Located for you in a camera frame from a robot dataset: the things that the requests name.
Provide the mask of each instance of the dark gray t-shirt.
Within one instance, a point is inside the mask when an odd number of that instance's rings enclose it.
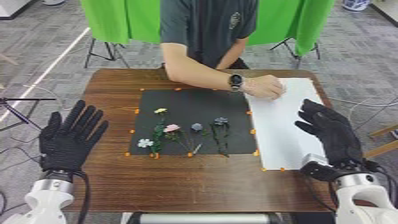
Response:
[[[198,1],[161,0],[159,40],[188,47],[196,60],[198,49]],[[255,30],[257,0],[205,0],[202,4],[202,64],[216,67],[234,44]]]

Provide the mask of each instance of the human hand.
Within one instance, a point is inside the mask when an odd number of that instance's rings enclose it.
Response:
[[[248,95],[271,100],[280,97],[283,91],[278,79],[271,75],[244,78],[241,90]]]
[[[317,137],[330,165],[353,161],[362,162],[360,142],[346,117],[310,100],[303,100],[296,127]]]
[[[79,171],[90,153],[90,149],[100,139],[108,128],[108,121],[102,121],[102,111],[76,102],[74,108],[61,123],[60,113],[51,113],[47,126],[38,135],[40,168],[45,170]]]

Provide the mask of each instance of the white paper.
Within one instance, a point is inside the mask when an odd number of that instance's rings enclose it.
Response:
[[[275,101],[248,95],[251,123],[262,168],[298,170],[308,153],[324,156],[317,138],[294,126],[303,99],[321,103],[312,81],[307,78],[278,79],[285,93]]]

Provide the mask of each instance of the wristwatch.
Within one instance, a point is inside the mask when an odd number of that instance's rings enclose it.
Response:
[[[228,77],[228,85],[232,92],[237,92],[243,85],[243,77],[237,74],[232,74]]]

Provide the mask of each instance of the black glove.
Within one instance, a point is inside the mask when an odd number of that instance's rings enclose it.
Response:
[[[344,116],[310,100],[303,100],[296,127],[317,137],[330,165],[355,162],[362,163],[360,142]]]
[[[74,172],[81,170],[90,149],[108,128],[108,121],[102,121],[95,128],[102,111],[95,111],[93,106],[88,106],[84,111],[83,108],[84,102],[79,100],[63,123],[60,113],[51,113],[47,126],[38,135],[42,171],[65,170]]]

